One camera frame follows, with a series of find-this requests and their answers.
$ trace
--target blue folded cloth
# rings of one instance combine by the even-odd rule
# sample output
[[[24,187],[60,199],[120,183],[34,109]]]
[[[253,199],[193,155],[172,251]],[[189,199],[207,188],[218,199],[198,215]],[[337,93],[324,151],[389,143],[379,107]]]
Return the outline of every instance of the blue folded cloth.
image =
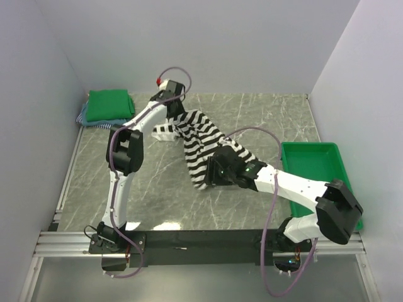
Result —
[[[102,128],[102,129],[110,129],[111,126],[114,124],[122,125],[128,121],[126,119],[105,120],[105,121],[87,121],[87,119],[86,119],[87,108],[88,108],[88,104],[87,103],[83,104],[81,112],[76,119],[76,123],[80,124],[84,127],[96,127],[96,128]]]

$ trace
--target gray wall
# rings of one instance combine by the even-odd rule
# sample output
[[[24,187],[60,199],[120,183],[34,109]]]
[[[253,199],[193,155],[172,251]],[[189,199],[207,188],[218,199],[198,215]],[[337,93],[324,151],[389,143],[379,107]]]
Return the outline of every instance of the gray wall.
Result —
[[[402,301],[403,2],[362,0],[312,92],[364,208],[363,241],[384,301]]]
[[[37,0],[86,89],[154,91],[158,73],[180,65],[195,92],[299,93],[358,2]]]
[[[53,217],[84,91],[34,1],[0,3],[0,300],[8,302]]]

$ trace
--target metal frame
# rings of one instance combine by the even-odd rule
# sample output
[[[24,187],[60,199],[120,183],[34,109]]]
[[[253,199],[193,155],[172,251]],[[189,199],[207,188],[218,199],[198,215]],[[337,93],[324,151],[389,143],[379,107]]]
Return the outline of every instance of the metal frame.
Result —
[[[59,223],[62,215],[65,197],[70,186],[72,168],[77,159],[77,151],[81,142],[82,132],[83,127],[80,128],[77,136],[72,158],[60,193],[59,202],[57,203],[57,208],[55,210],[53,223]],[[125,254],[89,254],[89,244],[90,239],[82,232],[41,232],[21,291],[19,302],[31,300],[42,267],[42,262],[45,257],[125,257]],[[293,255],[293,253],[273,253],[273,257],[288,257],[290,255]],[[338,245],[330,242],[326,238],[320,238],[316,246],[315,255],[356,255],[369,301],[381,301],[359,233],[354,233],[347,245]]]

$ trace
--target gray marble surface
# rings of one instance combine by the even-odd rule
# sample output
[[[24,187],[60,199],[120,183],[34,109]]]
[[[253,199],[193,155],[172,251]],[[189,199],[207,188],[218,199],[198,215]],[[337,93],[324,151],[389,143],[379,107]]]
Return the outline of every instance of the gray marble surface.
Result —
[[[150,94],[134,94],[136,112]],[[319,141],[308,101],[303,94],[189,94],[185,109],[202,110],[228,133],[253,125],[274,132],[284,142]],[[109,131],[84,129],[72,169],[58,231],[81,231],[96,226],[103,216],[109,190],[105,161]],[[234,137],[260,160],[275,163],[276,142],[267,134],[249,130]],[[145,139],[143,166],[133,180],[128,221],[139,230],[224,230],[262,228],[272,195],[235,186],[197,191],[191,184],[183,142]],[[275,206],[271,227],[290,216],[287,200]]]

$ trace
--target robotic arm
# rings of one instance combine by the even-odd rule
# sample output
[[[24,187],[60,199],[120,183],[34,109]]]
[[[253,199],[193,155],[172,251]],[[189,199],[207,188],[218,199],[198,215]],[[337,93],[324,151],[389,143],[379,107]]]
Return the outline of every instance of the robotic arm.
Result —
[[[97,234],[108,242],[117,244],[119,235],[114,231],[111,216],[116,227],[125,231],[128,194],[135,173],[140,169],[144,158],[143,137],[151,134],[152,129],[166,118],[184,113],[179,99],[164,103],[165,99],[181,95],[184,85],[165,80],[159,85],[159,92],[151,98],[147,107],[134,119],[123,126],[112,143],[113,134],[122,126],[111,128],[106,159],[110,162],[109,149],[113,144],[113,165],[118,173],[110,172],[110,191],[108,204]],[[129,141],[127,147],[122,143]],[[362,215],[362,207],[339,180],[330,183],[312,181],[292,174],[278,171],[273,166],[257,159],[244,162],[232,147],[222,145],[208,158],[205,183],[211,185],[237,184],[245,189],[273,193],[274,175],[277,174],[278,194],[310,209],[313,214],[301,218],[287,218],[277,231],[276,241],[280,249],[286,250],[303,240],[325,236],[338,244],[347,244]]]

